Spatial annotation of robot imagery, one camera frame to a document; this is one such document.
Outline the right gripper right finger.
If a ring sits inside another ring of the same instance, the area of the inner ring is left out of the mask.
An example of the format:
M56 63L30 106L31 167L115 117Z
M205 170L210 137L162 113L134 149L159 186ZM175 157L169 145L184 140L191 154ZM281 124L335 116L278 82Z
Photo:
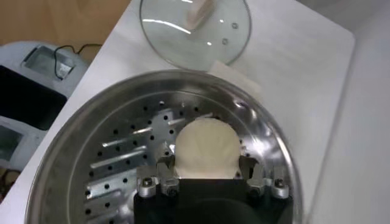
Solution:
M267 170L255 158L240 156L239 169L240 177L246 180L249 189L257 195L263 196L268 190L273 198L285 200L289 197L285 167L273 166L271 170Z

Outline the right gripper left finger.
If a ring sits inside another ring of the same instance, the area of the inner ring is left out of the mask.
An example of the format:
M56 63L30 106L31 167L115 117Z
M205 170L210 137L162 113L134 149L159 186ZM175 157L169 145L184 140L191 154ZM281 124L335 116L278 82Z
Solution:
M136 188L141 198L151 198L160 193L167 197L176 197L179 193L179 179L174 172L175 156L164 153L154 166L136 168Z

